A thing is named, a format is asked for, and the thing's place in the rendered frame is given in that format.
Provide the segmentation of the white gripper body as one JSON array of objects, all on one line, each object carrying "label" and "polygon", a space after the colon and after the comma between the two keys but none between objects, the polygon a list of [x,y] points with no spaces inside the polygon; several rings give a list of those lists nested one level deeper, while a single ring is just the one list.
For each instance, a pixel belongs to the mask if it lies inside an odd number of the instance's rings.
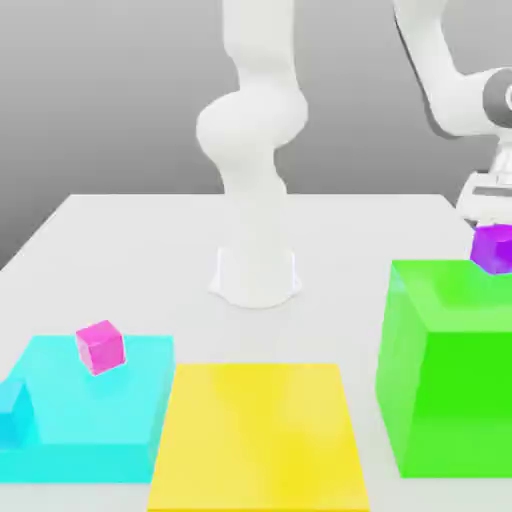
[{"label": "white gripper body", "polygon": [[512,173],[471,173],[456,211],[478,225],[512,225]]}]

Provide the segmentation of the large green box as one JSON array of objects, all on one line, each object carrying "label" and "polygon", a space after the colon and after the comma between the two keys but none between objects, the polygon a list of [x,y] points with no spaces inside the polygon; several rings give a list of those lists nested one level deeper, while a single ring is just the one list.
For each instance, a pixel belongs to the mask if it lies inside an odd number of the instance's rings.
[{"label": "large green box", "polygon": [[375,383],[404,478],[512,478],[512,274],[395,260]]}]

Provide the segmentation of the small purple cube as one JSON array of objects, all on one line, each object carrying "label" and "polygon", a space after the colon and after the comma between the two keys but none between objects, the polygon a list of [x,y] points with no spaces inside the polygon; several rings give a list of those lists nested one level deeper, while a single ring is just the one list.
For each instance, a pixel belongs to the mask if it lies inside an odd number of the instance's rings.
[{"label": "small purple cube", "polygon": [[476,227],[470,259],[489,274],[512,273],[512,225]]}]

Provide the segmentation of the small blue cube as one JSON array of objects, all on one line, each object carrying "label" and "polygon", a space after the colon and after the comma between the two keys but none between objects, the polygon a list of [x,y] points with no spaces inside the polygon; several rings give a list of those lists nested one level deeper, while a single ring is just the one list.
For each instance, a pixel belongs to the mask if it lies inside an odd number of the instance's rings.
[{"label": "small blue cube", "polygon": [[37,414],[25,379],[0,382],[0,450],[21,450],[40,442]]}]

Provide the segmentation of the large cyan box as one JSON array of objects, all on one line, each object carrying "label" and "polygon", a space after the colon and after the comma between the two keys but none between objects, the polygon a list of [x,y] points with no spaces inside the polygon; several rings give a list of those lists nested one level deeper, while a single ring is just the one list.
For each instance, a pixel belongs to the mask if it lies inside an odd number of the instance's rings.
[{"label": "large cyan box", "polygon": [[176,361],[170,336],[129,335],[126,362],[98,376],[70,335],[35,336],[10,371],[33,415],[0,442],[0,483],[151,481]]}]

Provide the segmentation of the small pink cube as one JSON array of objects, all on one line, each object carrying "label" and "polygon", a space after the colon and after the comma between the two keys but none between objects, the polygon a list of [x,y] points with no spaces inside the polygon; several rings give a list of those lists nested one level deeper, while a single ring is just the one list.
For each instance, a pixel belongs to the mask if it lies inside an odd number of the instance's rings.
[{"label": "small pink cube", "polygon": [[108,320],[78,330],[76,344],[80,360],[93,376],[126,361],[123,336]]}]

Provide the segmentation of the large yellow box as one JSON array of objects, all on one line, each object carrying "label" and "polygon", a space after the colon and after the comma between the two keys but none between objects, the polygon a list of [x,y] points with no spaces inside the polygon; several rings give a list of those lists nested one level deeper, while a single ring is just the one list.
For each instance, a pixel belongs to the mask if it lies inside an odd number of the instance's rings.
[{"label": "large yellow box", "polygon": [[339,367],[178,365],[147,512],[370,512]]}]

